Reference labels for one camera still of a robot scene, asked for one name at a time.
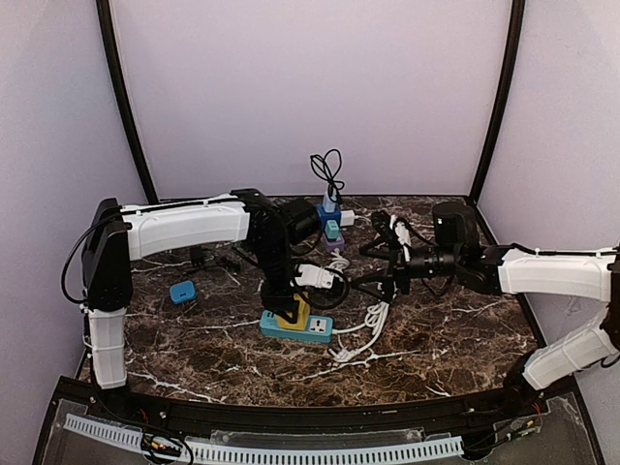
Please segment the teal charger plug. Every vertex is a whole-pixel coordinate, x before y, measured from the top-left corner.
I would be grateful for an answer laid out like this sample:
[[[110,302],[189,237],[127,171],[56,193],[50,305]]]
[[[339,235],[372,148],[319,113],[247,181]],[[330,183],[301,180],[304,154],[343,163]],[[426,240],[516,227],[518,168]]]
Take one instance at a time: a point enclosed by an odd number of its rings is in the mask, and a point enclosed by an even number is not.
[[[336,220],[327,220],[324,228],[325,239],[329,242],[337,241],[340,237],[340,227]]]

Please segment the yellow cube socket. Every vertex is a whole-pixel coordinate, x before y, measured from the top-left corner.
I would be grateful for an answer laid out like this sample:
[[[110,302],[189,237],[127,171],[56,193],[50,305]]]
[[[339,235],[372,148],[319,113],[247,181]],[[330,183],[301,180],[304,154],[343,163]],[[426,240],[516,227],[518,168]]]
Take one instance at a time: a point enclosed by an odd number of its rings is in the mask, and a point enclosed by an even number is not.
[[[294,295],[295,310],[287,313],[287,318],[276,316],[276,328],[293,335],[301,334],[308,325],[310,317],[310,305],[302,295]]]

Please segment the purple power strip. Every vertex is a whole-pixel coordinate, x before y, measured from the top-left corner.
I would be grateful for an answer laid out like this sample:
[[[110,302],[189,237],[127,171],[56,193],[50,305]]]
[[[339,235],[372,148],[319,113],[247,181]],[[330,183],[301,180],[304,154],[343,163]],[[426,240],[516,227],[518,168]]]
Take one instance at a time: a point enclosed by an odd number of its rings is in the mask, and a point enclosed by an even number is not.
[[[322,236],[322,242],[325,250],[330,256],[329,268],[333,268],[339,271],[344,271],[349,267],[350,261],[343,255],[345,251],[345,240],[340,233],[335,239],[329,239],[327,236]]]

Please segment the white charger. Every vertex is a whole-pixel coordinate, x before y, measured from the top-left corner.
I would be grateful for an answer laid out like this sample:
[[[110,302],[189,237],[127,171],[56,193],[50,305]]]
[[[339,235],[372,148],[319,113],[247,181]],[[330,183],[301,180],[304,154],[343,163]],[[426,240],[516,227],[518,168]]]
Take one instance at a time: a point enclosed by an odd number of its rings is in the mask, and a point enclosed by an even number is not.
[[[356,214],[353,210],[343,210],[341,212],[340,226],[347,228],[355,224]]]

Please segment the teal power strip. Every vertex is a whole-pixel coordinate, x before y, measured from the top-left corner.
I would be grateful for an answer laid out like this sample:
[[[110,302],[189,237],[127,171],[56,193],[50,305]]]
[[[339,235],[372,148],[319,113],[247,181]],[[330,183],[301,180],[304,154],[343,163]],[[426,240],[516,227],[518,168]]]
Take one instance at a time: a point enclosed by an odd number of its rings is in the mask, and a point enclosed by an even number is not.
[[[312,315],[308,316],[301,328],[292,329],[280,325],[278,318],[272,312],[264,311],[260,319],[260,330],[262,335],[268,337],[327,344],[331,342],[333,337],[338,338],[345,334],[369,329],[371,339],[361,347],[347,349],[344,345],[339,344],[338,352],[332,349],[328,350],[334,362],[344,364],[372,349],[384,329],[389,309],[390,305],[386,302],[370,305],[366,309],[362,323],[340,329],[333,326],[332,318]]]

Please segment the light blue charger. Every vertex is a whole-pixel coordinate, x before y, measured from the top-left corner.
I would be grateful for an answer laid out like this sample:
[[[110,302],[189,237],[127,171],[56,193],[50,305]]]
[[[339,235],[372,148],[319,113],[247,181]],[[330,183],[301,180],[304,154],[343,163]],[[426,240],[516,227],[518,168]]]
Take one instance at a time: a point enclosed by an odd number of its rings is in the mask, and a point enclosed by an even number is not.
[[[322,200],[323,212],[326,214],[334,213],[337,207],[338,207],[338,202],[330,196],[329,191],[326,191],[323,196],[323,200]]]

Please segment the blue square adapter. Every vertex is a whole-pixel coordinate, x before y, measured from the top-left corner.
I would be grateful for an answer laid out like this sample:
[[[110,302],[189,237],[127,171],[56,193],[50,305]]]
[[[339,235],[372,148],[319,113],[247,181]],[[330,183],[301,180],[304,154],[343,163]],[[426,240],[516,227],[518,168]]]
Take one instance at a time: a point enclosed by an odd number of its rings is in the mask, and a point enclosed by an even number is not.
[[[197,297],[195,284],[191,280],[186,280],[170,287],[170,300],[175,305],[193,301]]]

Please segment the dark blue cube socket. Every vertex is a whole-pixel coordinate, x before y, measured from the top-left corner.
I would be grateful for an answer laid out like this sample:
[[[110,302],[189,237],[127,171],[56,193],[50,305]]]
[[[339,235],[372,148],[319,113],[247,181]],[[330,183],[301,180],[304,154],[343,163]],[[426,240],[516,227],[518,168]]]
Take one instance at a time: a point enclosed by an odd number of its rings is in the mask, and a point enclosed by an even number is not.
[[[320,231],[322,233],[326,230],[326,223],[328,221],[334,221],[339,228],[342,228],[342,210],[338,206],[332,212],[327,212],[322,204],[318,204],[317,210],[320,217]]]

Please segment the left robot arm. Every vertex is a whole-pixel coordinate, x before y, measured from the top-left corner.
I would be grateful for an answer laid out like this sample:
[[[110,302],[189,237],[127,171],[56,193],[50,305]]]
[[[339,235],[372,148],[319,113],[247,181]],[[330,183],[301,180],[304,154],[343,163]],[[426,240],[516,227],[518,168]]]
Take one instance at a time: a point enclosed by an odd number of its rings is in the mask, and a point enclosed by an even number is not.
[[[312,264],[293,252],[320,229],[319,212],[311,202],[275,202],[254,188],[150,205],[121,205],[115,198],[101,201],[67,257],[80,260],[81,295],[64,295],[86,316],[85,345],[97,387],[127,384],[124,331],[133,297],[133,263],[207,244],[239,244],[254,256],[263,274],[263,308],[294,324],[302,304],[312,302],[306,289],[340,290],[327,304],[329,309],[349,292],[342,270]]]

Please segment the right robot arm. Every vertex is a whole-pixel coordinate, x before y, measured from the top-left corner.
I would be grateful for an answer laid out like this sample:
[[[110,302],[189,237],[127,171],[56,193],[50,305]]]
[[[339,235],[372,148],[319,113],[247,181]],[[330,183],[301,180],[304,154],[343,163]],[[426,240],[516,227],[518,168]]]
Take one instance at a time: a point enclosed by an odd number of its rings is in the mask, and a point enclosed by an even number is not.
[[[414,280],[445,277],[480,295],[514,295],[537,302],[597,301],[598,311],[565,335],[546,339],[543,347],[523,356],[505,379],[514,392],[539,392],[562,378],[597,363],[605,368],[619,360],[619,249],[541,250],[518,243],[481,245],[474,210],[442,203],[432,214],[434,236],[420,247],[417,232],[401,217],[377,211],[371,224],[377,234],[359,249],[362,256],[383,260],[386,267],[353,281],[365,291],[378,285],[376,297],[390,303],[410,290]]]

